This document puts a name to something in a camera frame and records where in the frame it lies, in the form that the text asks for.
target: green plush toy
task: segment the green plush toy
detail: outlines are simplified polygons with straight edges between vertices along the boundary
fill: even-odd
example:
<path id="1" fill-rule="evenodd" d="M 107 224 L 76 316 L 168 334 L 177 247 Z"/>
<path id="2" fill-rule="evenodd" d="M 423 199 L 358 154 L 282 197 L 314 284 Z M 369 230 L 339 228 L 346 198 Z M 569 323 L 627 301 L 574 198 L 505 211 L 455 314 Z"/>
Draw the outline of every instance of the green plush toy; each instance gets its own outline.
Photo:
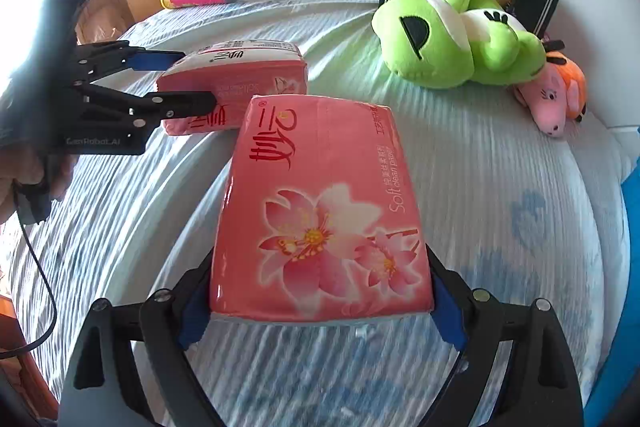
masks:
<path id="1" fill-rule="evenodd" d="M 425 87 L 455 87 L 474 72 L 465 26 L 444 0 L 389 0 L 373 16 L 388 68 Z"/>
<path id="2" fill-rule="evenodd" d="M 421 86 L 505 86 L 545 65 L 542 42 L 496 0 L 389 0 L 372 26 L 391 71 Z"/>

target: pink plush toy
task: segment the pink plush toy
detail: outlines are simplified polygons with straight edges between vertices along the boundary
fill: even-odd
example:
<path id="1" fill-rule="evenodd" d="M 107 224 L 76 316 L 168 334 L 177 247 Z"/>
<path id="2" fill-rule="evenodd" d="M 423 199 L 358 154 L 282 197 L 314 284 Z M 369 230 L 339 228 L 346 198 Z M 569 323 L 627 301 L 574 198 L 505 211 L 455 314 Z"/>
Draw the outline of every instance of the pink plush toy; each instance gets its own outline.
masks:
<path id="1" fill-rule="evenodd" d="M 540 131 L 560 137 L 567 118 L 581 121 L 586 111 L 586 81 L 580 68 L 559 52 L 546 55 L 538 76 L 513 86 L 513 94 L 524 106 Z"/>

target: tissue paper pack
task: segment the tissue paper pack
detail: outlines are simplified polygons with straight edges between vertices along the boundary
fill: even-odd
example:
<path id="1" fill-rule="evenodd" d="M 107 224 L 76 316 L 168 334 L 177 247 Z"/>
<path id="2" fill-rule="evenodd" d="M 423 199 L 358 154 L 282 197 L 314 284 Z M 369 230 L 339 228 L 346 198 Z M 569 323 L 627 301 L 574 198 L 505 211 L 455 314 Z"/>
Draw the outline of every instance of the tissue paper pack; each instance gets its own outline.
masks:
<path id="1" fill-rule="evenodd" d="M 156 81 L 158 91 L 210 90 L 216 107 L 207 116 L 163 120 L 181 136 L 240 127 L 256 94 L 305 94 L 306 62 L 295 44 L 247 40 L 214 44 L 178 60 Z"/>
<path id="2" fill-rule="evenodd" d="M 251 100 L 220 213 L 210 307 L 281 323 L 433 308 L 388 107 L 322 96 Z"/>

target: bed sheet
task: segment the bed sheet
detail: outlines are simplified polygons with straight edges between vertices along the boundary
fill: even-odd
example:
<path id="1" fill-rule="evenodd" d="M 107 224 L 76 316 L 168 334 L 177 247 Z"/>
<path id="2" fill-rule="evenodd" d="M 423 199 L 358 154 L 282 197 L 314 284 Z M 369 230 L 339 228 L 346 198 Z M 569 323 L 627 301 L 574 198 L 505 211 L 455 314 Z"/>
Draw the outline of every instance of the bed sheet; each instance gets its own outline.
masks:
<path id="1" fill-rule="evenodd" d="M 611 264 L 626 255 L 628 264 L 628 248 L 601 248 L 604 236 L 569 142 L 539 133 L 504 90 L 476 84 L 425 90 L 391 75 L 370 28 L 376 6 L 377 0 L 241 0 L 166 10 L 123 38 L 186 52 L 227 39 L 292 41 L 309 63 L 310 93 L 391 107 L 431 248 L 471 287 L 498 299 L 529 303 L 542 295 L 553 302 L 586 400 L 601 356 L 605 289 L 622 299 L 626 292 L 622 284 L 606 284 L 602 254 Z M 157 76 L 129 71 L 101 83 L 142 94 Z M 60 307 L 52 339 L 34 357 L 57 396 L 95 298 L 145 299 L 177 282 L 212 247 L 235 137 L 167 137 L 157 130 L 143 156 L 85 156 L 64 203 L 31 229 Z M 47 327 L 50 308 L 15 219 L 6 228 L 3 251 L 14 250 L 18 317 L 33 339 Z M 498 353 L 475 424 L 490 413 L 507 347 Z M 161 420 L 166 412 L 142 346 L 135 353 Z M 230 426 L 411 426 L 456 353 L 428 316 L 417 316 L 318 328 L 212 321 L 189 356 Z"/>
<path id="2" fill-rule="evenodd" d="M 629 227 L 620 185 L 631 173 L 634 162 L 592 114 L 579 126 L 572 123 L 566 140 L 589 195 L 602 248 L 604 326 L 599 370 L 609 355 L 629 282 Z"/>

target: stuffed animal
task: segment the stuffed animal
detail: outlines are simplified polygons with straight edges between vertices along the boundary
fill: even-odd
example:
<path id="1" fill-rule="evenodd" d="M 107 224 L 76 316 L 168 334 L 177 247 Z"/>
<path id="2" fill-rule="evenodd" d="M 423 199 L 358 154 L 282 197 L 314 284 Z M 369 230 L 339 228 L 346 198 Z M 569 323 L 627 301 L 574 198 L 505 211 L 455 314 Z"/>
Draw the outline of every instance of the stuffed animal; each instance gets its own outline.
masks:
<path id="1" fill-rule="evenodd" d="M 389 0 L 371 25 L 388 68 L 421 86 L 527 82 L 544 66 L 545 49 L 504 12 L 509 1 Z"/>
<path id="2" fill-rule="evenodd" d="M 587 108 L 584 74 L 558 51 L 548 52 L 540 74 L 531 82 L 514 86 L 513 94 L 529 108 L 540 131 L 552 137 L 562 136 L 567 119 L 582 121 Z"/>

